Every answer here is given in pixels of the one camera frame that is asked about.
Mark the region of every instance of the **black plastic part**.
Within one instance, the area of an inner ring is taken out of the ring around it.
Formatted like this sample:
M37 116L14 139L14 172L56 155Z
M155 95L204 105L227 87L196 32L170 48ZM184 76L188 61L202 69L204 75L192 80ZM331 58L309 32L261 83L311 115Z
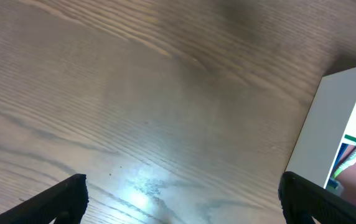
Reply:
M285 172L279 199L288 224L356 224L356 206L293 172Z
M18 206L0 214L0 223L80 223L88 205L86 176L75 174Z

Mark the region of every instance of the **green cable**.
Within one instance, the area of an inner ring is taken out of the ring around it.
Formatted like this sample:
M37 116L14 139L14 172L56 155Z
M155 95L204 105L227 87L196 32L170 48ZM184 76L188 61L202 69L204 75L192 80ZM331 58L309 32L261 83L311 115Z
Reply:
M351 155L337 168L333 174L335 179L343 170L354 165L356 163L356 149L351 153Z

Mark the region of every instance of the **white box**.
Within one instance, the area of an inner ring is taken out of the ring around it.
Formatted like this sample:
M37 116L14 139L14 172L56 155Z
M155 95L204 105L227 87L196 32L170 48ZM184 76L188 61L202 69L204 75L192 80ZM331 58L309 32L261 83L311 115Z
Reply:
M286 171L325 188L356 104L356 68L322 78Z

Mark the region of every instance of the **wood grain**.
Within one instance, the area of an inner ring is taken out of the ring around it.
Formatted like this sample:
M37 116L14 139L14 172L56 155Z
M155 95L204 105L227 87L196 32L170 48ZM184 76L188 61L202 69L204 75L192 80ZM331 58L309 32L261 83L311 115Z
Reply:
M356 1L0 0L0 213L74 173L83 223L283 223Z

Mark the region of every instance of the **wooden surface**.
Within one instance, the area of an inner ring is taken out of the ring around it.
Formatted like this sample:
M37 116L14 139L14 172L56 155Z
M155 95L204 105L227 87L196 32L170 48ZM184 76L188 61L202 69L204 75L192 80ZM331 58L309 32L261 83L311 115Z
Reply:
M83 223L283 223L352 0L0 0L0 213L87 174Z

